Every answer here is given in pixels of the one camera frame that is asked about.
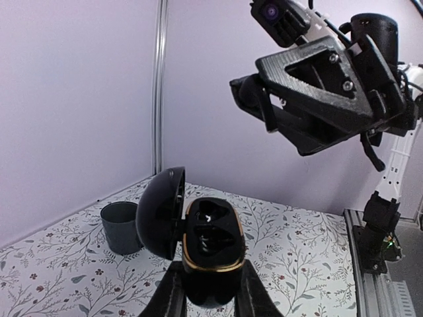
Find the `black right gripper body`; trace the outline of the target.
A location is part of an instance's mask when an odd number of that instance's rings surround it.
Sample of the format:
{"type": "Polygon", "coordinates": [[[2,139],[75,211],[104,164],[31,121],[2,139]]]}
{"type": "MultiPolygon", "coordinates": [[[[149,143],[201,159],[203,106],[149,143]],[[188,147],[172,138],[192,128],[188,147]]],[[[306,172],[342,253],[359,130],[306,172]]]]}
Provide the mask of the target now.
{"type": "Polygon", "coordinates": [[[354,70],[373,111],[373,121],[360,133],[366,156],[377,171],[385,163],[373,150],[383,133],[404,137],[416,127],[416,105],[408,87],[401,86],[407,77],[398,66],[398,40],[373,40],[370,36],[353,39],[347,48],[354,70]]]}

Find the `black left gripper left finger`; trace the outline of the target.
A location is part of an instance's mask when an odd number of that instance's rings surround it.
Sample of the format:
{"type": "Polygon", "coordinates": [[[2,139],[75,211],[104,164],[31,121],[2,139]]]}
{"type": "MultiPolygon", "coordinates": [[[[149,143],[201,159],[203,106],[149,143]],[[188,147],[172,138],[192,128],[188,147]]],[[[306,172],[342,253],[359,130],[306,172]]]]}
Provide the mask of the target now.
{"type": "Polygon", "coordinates": [[[186,292],[182,284],[183,265],[171,262],[147,306],[139,317],[186,317],[186,292]]]}

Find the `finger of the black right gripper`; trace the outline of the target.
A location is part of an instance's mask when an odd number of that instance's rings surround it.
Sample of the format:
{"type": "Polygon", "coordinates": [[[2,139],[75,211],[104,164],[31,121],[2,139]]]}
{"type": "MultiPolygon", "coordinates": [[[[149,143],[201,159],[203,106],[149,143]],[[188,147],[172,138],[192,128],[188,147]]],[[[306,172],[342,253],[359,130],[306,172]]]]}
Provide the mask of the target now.
{"type": "Polygon", "coordinates": [[[331,36],[255,61],[278,96],[324,122],[372,122],[373,111],[349,57],[331,36]]]}
{"type": "MultiPolygon", "coordinates": [[[[291,102],[288,103],[287,100],[272,92],[260,78],[259,73],[252,75],[258,76],[262,86],[270,97],[278,125],[276,132],[281,133],[288,139],[297,148],[301,156],[314,155],[344,142],[364,130],[363,122],[324,122],[300,110],[291,102]]],[[[233,79],[229,83],[234,101],[240,109],[241,99],[239,97],[239,91],[242,82],[248,76],[250,75],[233,79]]]]}

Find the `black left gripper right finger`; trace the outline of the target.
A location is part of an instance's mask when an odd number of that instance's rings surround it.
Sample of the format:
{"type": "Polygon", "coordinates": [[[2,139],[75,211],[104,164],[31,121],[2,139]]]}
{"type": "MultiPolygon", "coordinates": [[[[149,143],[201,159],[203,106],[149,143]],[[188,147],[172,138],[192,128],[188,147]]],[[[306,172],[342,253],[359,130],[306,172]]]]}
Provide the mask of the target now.
{"type": "Polygon", "coordinates": [[[234,316],[281,317],[250,260],[245,260],[235,295],[234,316]]]}

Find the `black earbud charging case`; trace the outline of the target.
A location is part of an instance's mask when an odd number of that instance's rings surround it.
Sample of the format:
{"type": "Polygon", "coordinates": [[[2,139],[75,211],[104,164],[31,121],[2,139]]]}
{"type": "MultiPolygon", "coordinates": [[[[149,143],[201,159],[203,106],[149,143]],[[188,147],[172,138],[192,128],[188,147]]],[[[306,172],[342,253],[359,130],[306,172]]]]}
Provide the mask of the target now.
{"type": "Polygon", "coordinates": [[[147,185],[135,227],[152,254],[173,260],[182,245],[182,284],[204,308],[230,302],[245,262],[245,238],[235,208],[225,199],[199,197],[185,204],[185,168],[168,168],[147,185]]]}

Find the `black earbud further back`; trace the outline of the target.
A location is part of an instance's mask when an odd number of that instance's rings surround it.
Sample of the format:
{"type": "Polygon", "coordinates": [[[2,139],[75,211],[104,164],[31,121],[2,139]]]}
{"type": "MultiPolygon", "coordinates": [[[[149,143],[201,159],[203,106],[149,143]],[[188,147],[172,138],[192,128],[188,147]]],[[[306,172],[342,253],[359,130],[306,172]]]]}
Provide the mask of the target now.
{"type": "Polygon", "coordinates": [[[239,97],[241,109],[264,122],[268,133],[274,133],[278,130],[270,97],[257,75],[250,75],[244,79],[239,97]]]}

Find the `black earbud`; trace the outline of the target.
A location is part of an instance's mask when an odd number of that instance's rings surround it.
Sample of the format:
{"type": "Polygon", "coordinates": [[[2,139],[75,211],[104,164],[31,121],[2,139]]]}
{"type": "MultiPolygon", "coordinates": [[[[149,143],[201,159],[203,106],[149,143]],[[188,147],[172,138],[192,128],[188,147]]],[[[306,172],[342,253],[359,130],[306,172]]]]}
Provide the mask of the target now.
{"type": "Polygon", "coordinates": [[[236,242],[230,232],[213,225],[197,226],[194,234],[198,241],[198,251],[203,256],[212,256],[236,242]]]}

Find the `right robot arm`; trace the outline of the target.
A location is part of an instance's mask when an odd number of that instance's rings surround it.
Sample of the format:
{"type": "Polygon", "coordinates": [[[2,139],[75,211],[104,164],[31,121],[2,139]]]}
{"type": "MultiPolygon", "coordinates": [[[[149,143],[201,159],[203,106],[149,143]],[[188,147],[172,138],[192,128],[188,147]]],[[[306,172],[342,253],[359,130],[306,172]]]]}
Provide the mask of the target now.
{"type": "Polygon", "coordinates": [[[237,106],[302,156],[359,137],[383,175],[365,220],[391,230],[422,125],[422,66],[399,61],[396,22],[362,13],[335,28],[317,13],[287,12],[268,31],[283,51],[230,82],[237,106]]]}

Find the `dark grey mug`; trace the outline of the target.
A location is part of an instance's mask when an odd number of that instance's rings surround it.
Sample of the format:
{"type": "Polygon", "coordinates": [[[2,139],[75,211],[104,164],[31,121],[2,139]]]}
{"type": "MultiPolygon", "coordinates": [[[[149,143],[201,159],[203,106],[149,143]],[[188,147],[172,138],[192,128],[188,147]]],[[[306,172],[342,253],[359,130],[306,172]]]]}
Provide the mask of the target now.
{"type": "Polygon", "coordinates": [[[100,218],[110,250],[125,256],[143,247],[135,227],[137,204],[130,201],[109,203],[100,211],[100,218]]]}

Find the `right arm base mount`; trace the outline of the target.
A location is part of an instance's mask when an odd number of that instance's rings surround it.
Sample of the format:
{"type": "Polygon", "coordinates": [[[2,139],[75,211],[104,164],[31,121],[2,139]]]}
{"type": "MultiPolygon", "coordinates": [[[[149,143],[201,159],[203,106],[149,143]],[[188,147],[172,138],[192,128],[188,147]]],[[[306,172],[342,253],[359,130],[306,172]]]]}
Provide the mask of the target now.
{"type": "Polygon", "coordinates": [[[387,237],[393,237],[401,214],[398,212],[400,203],[393,198],[386,200],[375,191],[364,209],[364,226],[354,225],[354,246],[358,253],[358,262],[363,273],[380,275],[387,273],[384,253],[393,247],[389,242],[383,245],[387,237]]]}

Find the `left aluminium frame post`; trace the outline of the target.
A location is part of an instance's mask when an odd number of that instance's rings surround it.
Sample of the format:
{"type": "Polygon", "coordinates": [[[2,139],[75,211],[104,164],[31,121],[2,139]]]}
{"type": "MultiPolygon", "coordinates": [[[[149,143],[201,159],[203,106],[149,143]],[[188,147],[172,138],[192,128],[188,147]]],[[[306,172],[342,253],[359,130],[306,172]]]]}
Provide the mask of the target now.
{"type": "Polygon", "coordinates": [[[163,85],[169,2],[158,1],[152,89],[152,163],[153,175],[163,169],[163,85]]]}

